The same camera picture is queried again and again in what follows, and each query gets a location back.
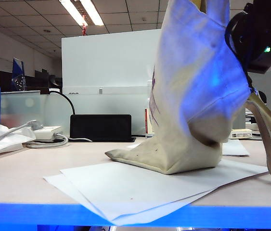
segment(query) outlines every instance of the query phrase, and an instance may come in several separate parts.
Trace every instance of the white plastic bag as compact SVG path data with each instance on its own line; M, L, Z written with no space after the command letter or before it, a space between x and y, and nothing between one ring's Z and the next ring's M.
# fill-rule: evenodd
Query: white plastic bag
M6 126L0 125L0 135L7 132ZM35 134L29 129L23 128L22 134L9 134L0 140L0 153L23 149L22 143L35 140Z

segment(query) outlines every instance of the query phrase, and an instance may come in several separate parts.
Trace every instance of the white power adapter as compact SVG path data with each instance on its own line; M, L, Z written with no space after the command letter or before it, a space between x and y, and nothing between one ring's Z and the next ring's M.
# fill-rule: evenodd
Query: white power adapter
M52 141L55 139L55 133L63 132L62 126L51 126L51 127L43 127L38 130L33 131L36 136L36 140L49 140Z

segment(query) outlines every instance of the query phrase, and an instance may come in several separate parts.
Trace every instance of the white partition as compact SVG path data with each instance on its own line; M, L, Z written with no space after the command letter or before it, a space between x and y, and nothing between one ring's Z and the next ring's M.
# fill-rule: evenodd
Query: white partition
M77 114L130 114L144 134L144 108L160 30L62 39L63 93Z

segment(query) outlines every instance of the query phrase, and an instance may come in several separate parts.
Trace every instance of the power strip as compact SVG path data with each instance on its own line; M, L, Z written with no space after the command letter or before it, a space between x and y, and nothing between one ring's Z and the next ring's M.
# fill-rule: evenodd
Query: power strip
M55 133L63 133L62 126L51 126L51 127L43 127L38 130L33 131L36 136L36 140L49 140L52 141L55 139Z
M250 129L233 129L229 139L247 139L252 137L252 130Z

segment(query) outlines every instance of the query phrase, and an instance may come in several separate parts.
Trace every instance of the black cable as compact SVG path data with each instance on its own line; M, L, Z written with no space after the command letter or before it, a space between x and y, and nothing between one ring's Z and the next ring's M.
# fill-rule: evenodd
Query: black cable
M54 90L49 91L49 93L50 93L50 94L51 94L51 93L57 93L57 94L60 94L61 96L63 96L63 97L64 97L66 100L68 100L68 102L70 103L70 105L71 105L71 107L72 107L72 112L73 112L73 114L74 114L74 115L76 114L76 112L75 112L75 110L74 110L74 106L73 106L71 100L69 100L68 97L66 97L64 94L62 94L62 93L60 93L60 92L58 92L58 91L54 91Z
M235 57L237 58L237 60L239 61L242 70L245 74L245 77L247 79L248 85L250 87L251 92L254 92L254 87L252 85L252 79L250 78L250 76L248 75L247 69L245 68L246 63L242 64L240 57L238 56L238 54L236 53L236 51L232 48L231 46L231 42L230 42L230 38L231 38L231 34L232 34L232 30L234 29L234 27L237 25L238 21L241 20L247 13L242 11L240 13L238 13L237 15L235 15L230 22L228 23L228 25L226 26L225 29L225 34L224 34L224 38L225 38L225 43L226 45L229 47L229 49L232 51L232 53L235 55Z

